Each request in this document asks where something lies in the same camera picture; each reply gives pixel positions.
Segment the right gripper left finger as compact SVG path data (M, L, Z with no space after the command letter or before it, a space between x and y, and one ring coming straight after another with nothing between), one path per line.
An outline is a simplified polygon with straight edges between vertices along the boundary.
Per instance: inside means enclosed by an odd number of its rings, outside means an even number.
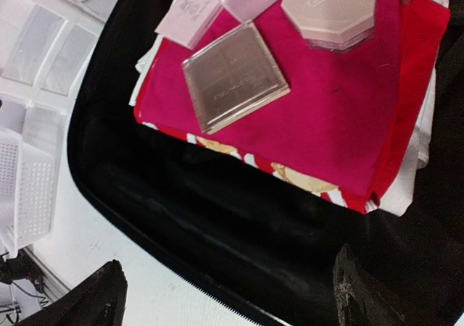
M77 287L20 325L121 325L128 282L117 260L104 264Z

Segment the black ribbed hard-shell suitcase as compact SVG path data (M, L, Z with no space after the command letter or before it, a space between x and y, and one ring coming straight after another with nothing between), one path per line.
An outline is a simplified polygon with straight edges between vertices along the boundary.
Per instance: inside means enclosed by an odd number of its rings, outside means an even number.
M431 163L402 217L356 214L236 159L136 123L133 64L172 0L118 0L67 137L75 184L155 259L265 325L337 325L333 269L349 245L399 297L453 325L463 313L463 28L438 61Z

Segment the white perforated plastic basket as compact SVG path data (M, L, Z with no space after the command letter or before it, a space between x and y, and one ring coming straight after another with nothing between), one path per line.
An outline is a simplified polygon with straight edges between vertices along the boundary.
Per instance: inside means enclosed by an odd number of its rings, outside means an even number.
M56 138L1 129L1 242L12 258L50 233L58 164Z

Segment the white plastic drawer organizer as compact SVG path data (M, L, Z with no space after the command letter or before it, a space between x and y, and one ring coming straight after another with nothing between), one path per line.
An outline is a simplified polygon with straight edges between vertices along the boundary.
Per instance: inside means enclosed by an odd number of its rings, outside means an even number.
M26 110L73 108L117 0L1 0L1 126L22 131Z

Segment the octagonal beige powder jar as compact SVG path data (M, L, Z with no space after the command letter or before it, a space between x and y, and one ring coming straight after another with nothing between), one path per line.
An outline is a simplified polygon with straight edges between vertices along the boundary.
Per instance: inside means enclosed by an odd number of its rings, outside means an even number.
M348 51L374 33L376 0L282 0L281 7L313 48Z

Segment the magenta folded cloth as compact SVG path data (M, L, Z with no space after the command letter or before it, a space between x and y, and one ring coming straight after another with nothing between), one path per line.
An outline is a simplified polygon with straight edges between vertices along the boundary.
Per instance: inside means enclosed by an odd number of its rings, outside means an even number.
M374 36L347 53L312 49L274 4L255 25L290 92L212 140L367 193L399 98L399 0L376 0Z

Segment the square bronze compact case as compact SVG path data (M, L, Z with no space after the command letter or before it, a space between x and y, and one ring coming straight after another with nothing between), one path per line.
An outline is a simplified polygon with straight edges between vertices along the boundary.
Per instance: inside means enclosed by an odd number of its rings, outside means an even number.
M200 49L182 68L200 130L208 135L291 91L253 22Z

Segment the small pink square box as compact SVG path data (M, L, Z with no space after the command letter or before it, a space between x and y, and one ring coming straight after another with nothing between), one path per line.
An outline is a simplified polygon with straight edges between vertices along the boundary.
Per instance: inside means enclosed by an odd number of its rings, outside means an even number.
M175 0L155 32L187 49L194 49L219 15L219 0Z

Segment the red patterned folded garment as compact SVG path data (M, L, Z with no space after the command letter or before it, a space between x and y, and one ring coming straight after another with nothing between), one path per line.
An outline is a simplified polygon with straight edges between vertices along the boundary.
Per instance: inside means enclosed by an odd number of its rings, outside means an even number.
M277 0L274 4L281 5L281 2ZM248 22L255 24L260 15L251 21L239 22L222 7L192 50L157 34L155 44L146 55L147 65L141 69L134 89L134 118L138 124L181 141L240 159L332 204L361 214L380 207L395 215L404 214L413 197L420 156L418 144L421 135L418 129L421 117L432 114L434 110L436 57L450 19L450 10L447 0L399 0L399 13L399 98L373 181L363 196L214 141L214 133L208 135L200 130L183 74L183 62L230 30Z

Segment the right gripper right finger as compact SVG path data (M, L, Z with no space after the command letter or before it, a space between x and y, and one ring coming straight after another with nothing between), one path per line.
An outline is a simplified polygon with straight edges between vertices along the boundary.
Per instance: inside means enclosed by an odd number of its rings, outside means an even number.
M343 245L333 267L340 325L434 325L435 316L399 297L367 273Z

